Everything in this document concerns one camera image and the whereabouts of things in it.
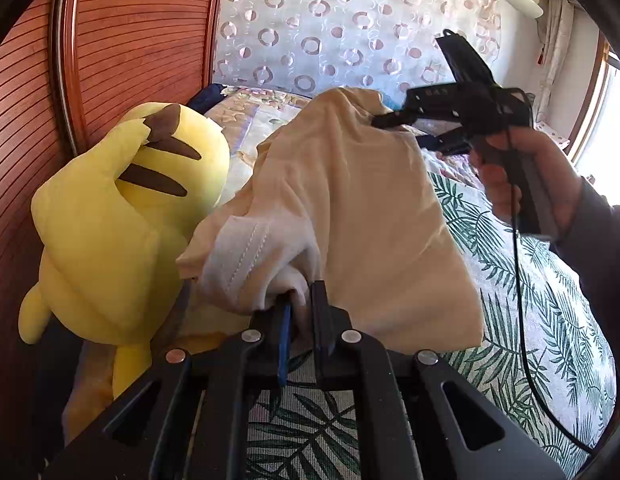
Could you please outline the grey sleeved right forearm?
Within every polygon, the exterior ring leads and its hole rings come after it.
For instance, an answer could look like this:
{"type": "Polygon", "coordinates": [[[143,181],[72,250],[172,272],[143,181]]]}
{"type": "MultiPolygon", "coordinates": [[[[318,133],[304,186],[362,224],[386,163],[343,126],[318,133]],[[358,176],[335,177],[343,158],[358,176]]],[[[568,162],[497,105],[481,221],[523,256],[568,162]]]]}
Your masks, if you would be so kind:
{"type": "Polygon", "coordinates": [[[620,378],[620,206],[609,205],[584,182],[569,229],[552,251],[579,275],[620,378]]]}

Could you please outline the person's right hand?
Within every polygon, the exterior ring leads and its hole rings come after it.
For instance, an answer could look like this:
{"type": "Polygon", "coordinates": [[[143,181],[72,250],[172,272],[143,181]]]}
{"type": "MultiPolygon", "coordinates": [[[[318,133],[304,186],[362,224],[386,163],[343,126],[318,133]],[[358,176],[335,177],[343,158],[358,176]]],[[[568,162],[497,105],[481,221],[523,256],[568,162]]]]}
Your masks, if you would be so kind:
{"type": "Polygon", "coordinates": [[[545,133],[514,127],[479,136],[470,164],[478,170],[497,218],[519,220],[523,232],[548,240],[567,233],[584,182],[545,133]]]}

